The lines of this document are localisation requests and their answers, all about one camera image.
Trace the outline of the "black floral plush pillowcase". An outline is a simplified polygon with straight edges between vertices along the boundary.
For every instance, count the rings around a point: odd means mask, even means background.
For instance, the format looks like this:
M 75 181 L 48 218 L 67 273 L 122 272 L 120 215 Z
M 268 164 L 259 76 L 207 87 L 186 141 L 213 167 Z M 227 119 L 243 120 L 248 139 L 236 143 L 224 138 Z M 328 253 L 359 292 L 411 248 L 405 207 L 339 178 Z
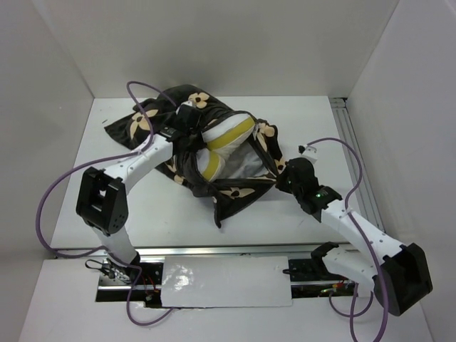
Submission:
M 218 98 L 194 85 L 168 88 L 156 98 L 144 100 L 133 107 L 133 113 L 106 125 L 104 130 L 118 144 L 134 150 L 166 123 L 177 105 L 192 101 L 202 112 L 200 142 L 194 142 L 183 152 L 157 166 L 157 170 L 176 183 L 188 188 L 195 197 L 211 197 L 214 205 L 214 223 L 234 216 L 267 193 L 281 174 L 285 159 L 279 147 L 278 129 L 266 120 L 255 118 L 245 110 L 234 110 Z M 256 132 L 248 139 L 261 158 L 266 173 L 244 179 L 218 179 L 213 182 L 202 177 L 197 169 L 196 154 L 206 147 L 202 132 L 229 116 L 247 113 L 257 124 Z

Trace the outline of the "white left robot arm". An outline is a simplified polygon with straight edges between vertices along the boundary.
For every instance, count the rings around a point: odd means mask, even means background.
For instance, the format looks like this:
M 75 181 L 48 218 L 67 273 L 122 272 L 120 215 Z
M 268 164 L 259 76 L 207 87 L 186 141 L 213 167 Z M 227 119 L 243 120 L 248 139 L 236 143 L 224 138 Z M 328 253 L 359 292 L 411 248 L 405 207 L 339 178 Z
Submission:
M 202 111 L 183 102 L 166 123 L 125 157 L 105 169 L 89 167 L 82 176 L 76 213 L 92 227 L 111 260 L 117 264 L 116 277 L 124 284 L 140 278 L 140 257 L 125 228 L 128 193 L 158 165 L 200 142 L 196 134 Z

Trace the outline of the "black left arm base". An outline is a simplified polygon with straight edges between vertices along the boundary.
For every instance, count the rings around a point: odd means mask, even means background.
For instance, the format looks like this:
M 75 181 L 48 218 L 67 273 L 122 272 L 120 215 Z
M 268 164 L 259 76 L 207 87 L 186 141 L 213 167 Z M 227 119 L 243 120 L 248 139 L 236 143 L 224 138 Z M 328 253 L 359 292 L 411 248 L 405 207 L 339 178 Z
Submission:
M 136 287 L 141 286 L 147 290 L 158 290 L 162 283 L 164 264 L 162 262 L 145 262 L 141 263 L 140 266 L 142 267 L 142 273 L 136 282 Z M 109 259 L 102 259 L 101 261 L 88 259 L 85 261 L 85 267 L 98 272 L 98 285 L 108 288 L 131 286 L 138 275 L 137 269 L 127 269 L 124 266 L 118 266 Z

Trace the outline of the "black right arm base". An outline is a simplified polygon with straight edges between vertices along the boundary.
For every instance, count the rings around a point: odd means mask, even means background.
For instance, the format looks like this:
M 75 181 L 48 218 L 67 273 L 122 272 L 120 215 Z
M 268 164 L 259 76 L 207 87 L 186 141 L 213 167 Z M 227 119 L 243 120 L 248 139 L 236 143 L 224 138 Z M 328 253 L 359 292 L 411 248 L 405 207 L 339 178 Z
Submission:
M 289 260 L 288 268 L 282 272 L 290 278 L 293 299 L 353 295 L 353 283 L 341 275 L 329 273 L 323 265 L 323 257 L 336 247 L 339 245 L 327 242 L 313 250 L 310 257 Z

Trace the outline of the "white pillow yellow edge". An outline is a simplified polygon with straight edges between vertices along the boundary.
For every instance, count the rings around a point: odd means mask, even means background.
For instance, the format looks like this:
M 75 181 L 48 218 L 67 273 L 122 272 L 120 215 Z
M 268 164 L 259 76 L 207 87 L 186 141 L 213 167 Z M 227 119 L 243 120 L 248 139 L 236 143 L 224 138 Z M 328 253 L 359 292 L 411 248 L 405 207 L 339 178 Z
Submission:
M 248 142 L 256 131 L 257 124 L 247 113 L 234 114 L 204 130 L 206 147 L 196 154 L 202 177 L 213 182 L 265 174 L 264 163 Z

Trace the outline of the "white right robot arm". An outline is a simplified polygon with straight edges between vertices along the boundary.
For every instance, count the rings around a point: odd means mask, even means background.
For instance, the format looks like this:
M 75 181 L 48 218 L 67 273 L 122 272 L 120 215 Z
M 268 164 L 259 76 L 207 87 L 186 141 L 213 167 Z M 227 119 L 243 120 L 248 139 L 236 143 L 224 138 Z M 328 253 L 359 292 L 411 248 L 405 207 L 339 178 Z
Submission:
M 286 162 L 276 186 L 293 195 L 306 214 L 356 248 L 348 252 L 337 243 L 327 242 L 315 249 L 311 271 L 316 278 L 337 274 L 353 280 L 372 291 L 393 316 L 401 316 L 433 290 L 424 250 L 388 236 L 347 208 L 337 191 L 319 184 L 306 158 Z

